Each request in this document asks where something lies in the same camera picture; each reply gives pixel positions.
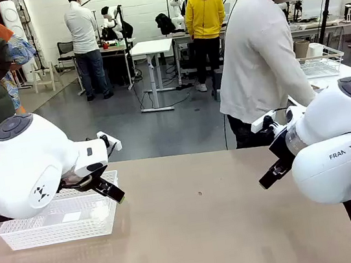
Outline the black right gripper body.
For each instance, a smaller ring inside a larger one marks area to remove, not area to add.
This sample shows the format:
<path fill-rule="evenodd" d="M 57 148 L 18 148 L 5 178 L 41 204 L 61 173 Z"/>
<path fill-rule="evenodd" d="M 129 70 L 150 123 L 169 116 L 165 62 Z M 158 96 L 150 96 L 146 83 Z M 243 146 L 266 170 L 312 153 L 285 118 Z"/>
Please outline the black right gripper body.
<path fill-rule="evenodd" d="M 295 159 L 295 155 L 288 148 L 286 142 L 287 127 L 283 127 L 275 136 L 269 150 L 281 161 L 291 161 Z"/>

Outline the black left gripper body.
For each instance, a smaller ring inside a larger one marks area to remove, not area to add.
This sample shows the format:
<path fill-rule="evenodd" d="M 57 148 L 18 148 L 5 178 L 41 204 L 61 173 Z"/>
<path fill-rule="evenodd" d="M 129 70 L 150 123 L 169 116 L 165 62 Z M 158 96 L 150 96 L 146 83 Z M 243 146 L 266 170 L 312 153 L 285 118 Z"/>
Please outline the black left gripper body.
<path fill-rule="evenodd" d="M 87 176 L 79 179 L 77 182 L 72 183 L 71 181 L 67 181 L 65 179 L 61 180 L 60 185 L 58 186 L 58 192 L 65 189 L 73 189 L 79 192 L 89 191 L 89 190 L 96 190 L 99 186 L 99 179 L 103 174 L 102 169 L 92 172 Z"/>

